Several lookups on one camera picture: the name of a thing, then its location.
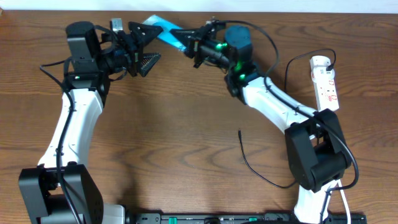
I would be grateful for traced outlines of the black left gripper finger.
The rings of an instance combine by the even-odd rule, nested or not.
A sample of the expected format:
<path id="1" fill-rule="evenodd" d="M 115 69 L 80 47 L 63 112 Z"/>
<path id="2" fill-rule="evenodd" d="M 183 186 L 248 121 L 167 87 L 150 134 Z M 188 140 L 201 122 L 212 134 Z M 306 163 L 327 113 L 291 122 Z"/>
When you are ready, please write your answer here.
<path id="1" fill-rule="evenodd" d="M 160 60 L 160 53 L 144 53 L 139 60 L 138 72 L 142 77 L 146 77 L 153 66 Z"/>
<path id="2" fill-rule="evenodd" d="M 141 44 L 149 44 L 163 32 L 161 26 L 145 25 L 138 22 L 128 22 L 132 38 Z"/>

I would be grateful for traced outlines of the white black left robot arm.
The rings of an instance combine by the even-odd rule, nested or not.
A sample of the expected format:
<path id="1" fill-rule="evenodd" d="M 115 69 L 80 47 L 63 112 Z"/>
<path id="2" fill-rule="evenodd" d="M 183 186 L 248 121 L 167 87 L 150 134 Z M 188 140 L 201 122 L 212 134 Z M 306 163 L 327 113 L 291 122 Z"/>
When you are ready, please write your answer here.
<path id="1" fill-rule="evenodd" d="M 32 223 L 132 223 L 122 205 L 108 204 L 86 167 L 96 122 L 110 84 L 146 76 L 160 54 L 144 47 L 160 26 L 112 19 L 105 28 L 88 21 L 65 29 L 71 55 L 63 64 L 62 112 L 52 140 L 34 168 L 23 169 L 19 189 Z"/>

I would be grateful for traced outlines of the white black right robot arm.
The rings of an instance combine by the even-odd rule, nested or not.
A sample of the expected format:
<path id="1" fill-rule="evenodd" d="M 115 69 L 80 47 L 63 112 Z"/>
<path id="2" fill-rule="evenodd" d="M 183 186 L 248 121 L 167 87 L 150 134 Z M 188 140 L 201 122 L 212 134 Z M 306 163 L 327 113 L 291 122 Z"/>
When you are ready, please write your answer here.
<path id="1" fill-rule="evenodd" d="M 300 223 L 324 223 L 334 191 L 346 169 L 358 164 L 343 137 L 331 105 L 305 106 L 275 86 L 269 71 L 253 60 L 251 30 L 244 21 L 212 21 L 197 29 L 172 29 L 195 67 L 204 62 L 226 70 L 230 94 L 258 110 L 285 136 L 289 169 L 299 186 L 294 217 Z"/>

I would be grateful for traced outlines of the white power strip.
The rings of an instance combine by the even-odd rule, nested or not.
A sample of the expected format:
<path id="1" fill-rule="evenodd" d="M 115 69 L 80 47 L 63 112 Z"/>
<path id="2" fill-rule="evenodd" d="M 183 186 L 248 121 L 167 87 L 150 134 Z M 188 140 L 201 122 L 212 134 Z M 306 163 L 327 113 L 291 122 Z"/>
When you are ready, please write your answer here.
<path id="1" fill-rule="evenodd" d="M 328 70 L 331 61 L 322 55 L 310 59 L 311 78 L 315 90 L 318 111 L 339 109 L 338 95 L 335 85 L 335 71 Z"/>

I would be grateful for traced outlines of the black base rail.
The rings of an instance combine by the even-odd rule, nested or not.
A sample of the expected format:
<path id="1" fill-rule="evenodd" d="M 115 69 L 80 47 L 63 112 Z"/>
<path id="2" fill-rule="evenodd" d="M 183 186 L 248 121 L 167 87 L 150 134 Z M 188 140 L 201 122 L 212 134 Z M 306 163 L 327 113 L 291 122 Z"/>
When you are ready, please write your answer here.
<path id="1" fill-rule="evenodd" d="M 126 223 L 132 224 L 239 224 L 239 223 L 300 223 L 291 213 L 265 213 L 249 215 L 176 215 L 140 213 L 130 215 Z"/>

